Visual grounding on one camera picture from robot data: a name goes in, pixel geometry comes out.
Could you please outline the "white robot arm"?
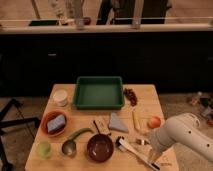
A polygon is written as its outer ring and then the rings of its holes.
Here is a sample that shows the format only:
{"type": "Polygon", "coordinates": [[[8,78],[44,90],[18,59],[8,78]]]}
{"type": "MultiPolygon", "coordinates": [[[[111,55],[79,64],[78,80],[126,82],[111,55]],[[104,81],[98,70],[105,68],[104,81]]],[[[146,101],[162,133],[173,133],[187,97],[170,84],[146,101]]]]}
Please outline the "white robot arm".
{"type": "Polygon", "coordinates": [[[198,130],[200,121],[192,113],[168,118],[165,123],[148,133],[152,149],[163,153],[175,143],[180,143],[213,163],[213,139],[198,130]]]}

